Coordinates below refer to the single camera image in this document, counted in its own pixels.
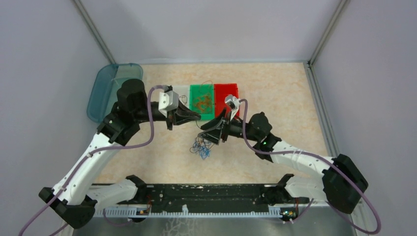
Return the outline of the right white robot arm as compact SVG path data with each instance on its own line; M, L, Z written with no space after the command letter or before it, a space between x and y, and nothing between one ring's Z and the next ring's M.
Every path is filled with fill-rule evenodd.
M277 197L284 203L293 198L307 197L327 201L338 211L351 214L361 200L357 192L364 192L368 182L350 157L316 158L272 134L272 125L265 113L254 114L249 122L240 118L229 119L223 110L219 116L202 125L199 138L219 144L229 136L246 137L254 141L256 155L274 164L291 167L307 174L308 178L287 175L277 188Z

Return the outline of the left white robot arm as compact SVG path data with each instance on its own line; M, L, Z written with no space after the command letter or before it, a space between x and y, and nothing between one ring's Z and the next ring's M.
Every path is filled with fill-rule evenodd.
M135 175L122 181L92 190L94 180L108 162L122 149L129 149L129 140L140 130L140 124L163 121L171 130L175 125L200 120L201 116L185 105L171 86L160 85L158 101L151 101L151 92L143 81L130 79L117 91L117 101L98 126L91 143L71 168L53 187L43 188L39 196L69 226L85 226L97 211L117 203L140 204L148 196L147 184Z

